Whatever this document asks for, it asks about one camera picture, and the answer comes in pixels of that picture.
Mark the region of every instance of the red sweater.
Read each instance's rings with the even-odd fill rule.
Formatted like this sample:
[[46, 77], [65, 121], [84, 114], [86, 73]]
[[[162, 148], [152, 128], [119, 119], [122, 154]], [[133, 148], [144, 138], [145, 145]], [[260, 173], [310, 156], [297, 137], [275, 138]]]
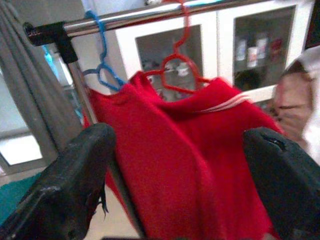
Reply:
[[272, 224], [242, 135], [278, 130], [272, 119], [247, 101], [210, 111], [240, 93], [219, 78], [178, 102], [162, 101], [140, 72], [130, 82], [91, 100], [98, 120], [115, 130], [117, 161], [147, 236], [261, 240]]
[[114, 95], [92, 91], [91, 102], [115, 130], [116, 159], [147, 236], [224, 239], [212, 173], [187, 136], [131, 84]]

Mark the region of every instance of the metal rod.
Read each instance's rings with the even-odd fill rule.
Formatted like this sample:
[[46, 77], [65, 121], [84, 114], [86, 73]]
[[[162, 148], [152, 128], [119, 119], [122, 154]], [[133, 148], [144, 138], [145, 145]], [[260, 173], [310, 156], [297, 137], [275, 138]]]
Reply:
[[82, 109], [87, 117], [89, 125], [96, 124], [98, 122], [95, 112], [91, 106], [88, 98], [88, 90], [85, 87], [85, 79], [80, 69], [78, 61], [67, 64], [69, 72], [72, 76], [75, 90], [78, 94], [81, 102]]
[[[189, 13], [195, 14], [264, 1], [267, 0], [192, 0], [185, 2], [184, 5], [187, 7]], [[106, 14], [99, 18], [105, 25], [106, 30], [114, 30], [174, 18], [182, 14], [180, 3], [162, 3], [134, 10]], [[66, 34], [72, 38], [97, 33], [99, 31], [96, 22], [92, 19], [66, 22], [63, 27]]]
[[126, 185], [126, 181], [121, 173], [121, 170], [117, 163], [116, 158], [113, 158], [113, 160], [111, 160], [108, 163], [108, 169], [110, 170], [110, 173], [116, 185], [116, 188], [118, 189], [118, 192], [120, 193], [121, 198], [123, 199], [124, 205], [126, 207], [127, 213], [129, 215], [129, 218], [132, 222], [134, 229], [137, 231], [139, 238], [145, 238], [146, 237], [145, 228], [138, 215], [137, 209], [132, 200], [132, 196]]

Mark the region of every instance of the cloth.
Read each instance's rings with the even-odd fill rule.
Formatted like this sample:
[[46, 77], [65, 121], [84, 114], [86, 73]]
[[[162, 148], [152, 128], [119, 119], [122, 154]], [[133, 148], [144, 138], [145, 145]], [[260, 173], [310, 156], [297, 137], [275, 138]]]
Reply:
[[278, 129], [247, 101], [223, 107], [239, 93], [217, 78], [189, 98], [164, 102], [141, 72], [115, 95], [92, 91], [98, 120], [116, 132], [117, 161], [147, 237], [261, 240], [272, 227], [242, 134]]
[[44, 52], [32, 46], [22, 24], [13, 6], [0, 0], [0, 68], [19, 112], [49, 164], [81, 132], [82, 125]]
[[320, 165], [320, 46], [303, 52], [284, 71], [274, 93], [275, 120]]
[[313, 112], [303, 129], [306, 152], [320, 165], [320, 46], [309, 48], [300, 57], [312, 78]]
[[226, 230], [226, 239], [262, 239], [272, 224], [245, 159], [243, 132], [262, 126], [278, 131], [275, 122], [248, 101], [217, 111], [216, 106], [240, 94], [221, 78], [177, 102], [162, 101], [140, 73], [130, 82], [174, 122], [209, 164], [219, 200], [218, 217]]
[[131, 84], [114, 95], [92, 91], [90, 100], [115, 131], [117, 162], [146, 235], [225, 239], [209, 166], [175, 124]]

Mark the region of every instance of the gray curtain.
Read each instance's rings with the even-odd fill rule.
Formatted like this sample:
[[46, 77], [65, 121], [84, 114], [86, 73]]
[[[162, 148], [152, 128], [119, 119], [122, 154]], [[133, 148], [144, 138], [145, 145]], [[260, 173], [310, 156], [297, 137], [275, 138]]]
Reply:
[[80, 133], [82, 125], [44, 52], [31, 45], [22, 24], [13, 6], [0, 0], [0, 67], [42, 155], [52, 161]]

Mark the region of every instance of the clothing rack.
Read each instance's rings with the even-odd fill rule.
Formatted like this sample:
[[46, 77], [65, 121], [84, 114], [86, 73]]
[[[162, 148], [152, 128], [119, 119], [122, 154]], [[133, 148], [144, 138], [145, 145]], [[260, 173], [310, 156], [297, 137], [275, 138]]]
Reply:
[[[184, 6], [190, 14], [197, 14], [264, 1], [267, 0], [192, 0], [186, 1]], [[99, 16], [99, 19], [100, 22], [104, 24], [106, 31], [109, 31], [175, 18], [182, 15], [182, 6], [180, 3], [166, 2], [159, 5], [150, 5], [143, 8], [102, 15]], [[68, 22], [61, 21], [36, 27], [26, 22], [24, 24], [24, 30], [30, 42], [35, 46], [52, 43], [56, 44], [64, 63], [67, 64], [88, 123], [90, 125], [97, 123], [98, 120], [88, 98], [88, 89], [85, 84], [85, 78], [78, 63], [77, 54], [71, 43], [72, 38], [98, 33], [99, 28], [96, 22], [93, 19], [80, 19]], [[119, 188], [135, 229], [138, 231], [140, 237], [144, 237], [144, 228], [135, 211], [135, 206], [131, 201], [126, 184], [121, 178], [122, 175], [117, 162], [111, 162], [109, 168]]]

